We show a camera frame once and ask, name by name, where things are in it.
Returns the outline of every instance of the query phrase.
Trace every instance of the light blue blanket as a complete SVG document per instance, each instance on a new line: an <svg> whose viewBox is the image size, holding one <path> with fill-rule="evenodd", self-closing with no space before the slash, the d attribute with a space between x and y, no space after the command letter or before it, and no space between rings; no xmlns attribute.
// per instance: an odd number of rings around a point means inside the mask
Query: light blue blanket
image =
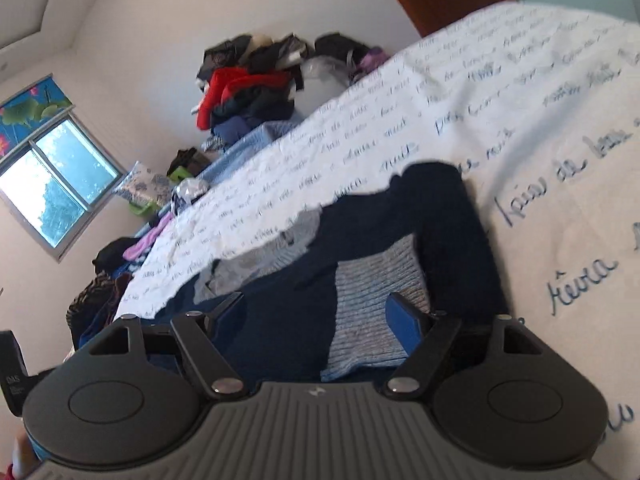
<svg viewBox="0 0 640 480"><path fill-rule="evenodd" d="M270 121L258 126L255 130L246 134L242 139L238 140L226 153L220 158L213 161L198 178L206 180L211 187L217 186L224 182L237 170L242 168L251 158L258 152L263 150L274 140L279 139L285 134L293 130L297 123L292 121ZM158 218L162 218L168 211L170 205L164 206L158 213ZM147 223L140 231L136 233L137 237L146 234L150 229Z"/></svg>

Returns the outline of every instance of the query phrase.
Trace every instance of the ceiling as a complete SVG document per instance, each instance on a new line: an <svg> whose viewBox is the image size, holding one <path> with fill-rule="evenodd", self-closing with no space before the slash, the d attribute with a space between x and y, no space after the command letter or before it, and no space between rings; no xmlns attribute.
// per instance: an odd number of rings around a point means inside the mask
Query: ceiling
<svg viewBox="0 0 640 480"><path fill-rule="evenodd" d="M0 82L73 45L96 0L0 0Z"/></svg>

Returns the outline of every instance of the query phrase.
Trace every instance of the striped blue cloth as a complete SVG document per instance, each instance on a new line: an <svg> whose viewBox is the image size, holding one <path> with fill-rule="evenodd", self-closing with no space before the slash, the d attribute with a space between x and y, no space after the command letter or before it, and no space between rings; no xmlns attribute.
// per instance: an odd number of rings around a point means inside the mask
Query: striped blue cloth
<svg viewBox="0 0 640 480"><path fill-rule="evenodd" d="M422 269L409 235L383 253L339 262L335 272L335 335L323 382L335 381L361 366L394 367L406 352L386 324L385 302L400 292L423 312L429 300Z"/></svg>

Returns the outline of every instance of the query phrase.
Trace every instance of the window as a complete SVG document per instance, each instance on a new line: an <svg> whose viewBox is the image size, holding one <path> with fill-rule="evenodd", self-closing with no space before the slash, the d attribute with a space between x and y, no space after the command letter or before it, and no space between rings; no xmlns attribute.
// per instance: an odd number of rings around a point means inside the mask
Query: window
<svg viewBox="0 0 640 480"><path fill-rule="evenodd" d="M122 176L51 77L0 107L0 198L60 259Z"/></svg>

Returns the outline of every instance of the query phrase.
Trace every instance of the brown patterned cloth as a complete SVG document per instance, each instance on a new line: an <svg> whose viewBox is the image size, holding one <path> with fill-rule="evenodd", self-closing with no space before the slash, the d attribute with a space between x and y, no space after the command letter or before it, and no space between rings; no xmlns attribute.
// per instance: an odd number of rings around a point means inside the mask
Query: brown patterned cloth
<svg viewBox="0 0 640 480"><path fill-rule="evenodd" d="M66 311L66 324L71 330L71 339L76 350L82 333L111 298L113 287L114 281L110 276L104 271L100 272L69 305Z"/></svg>

